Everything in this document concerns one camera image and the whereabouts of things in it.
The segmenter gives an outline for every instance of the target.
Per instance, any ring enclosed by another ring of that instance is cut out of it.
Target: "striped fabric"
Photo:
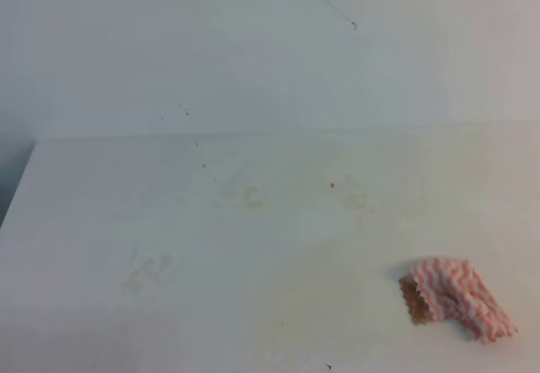
[[[411,274],[431,321],[461,320],[483,343],[517,332],[468,260],[432,257],[415,265]]]

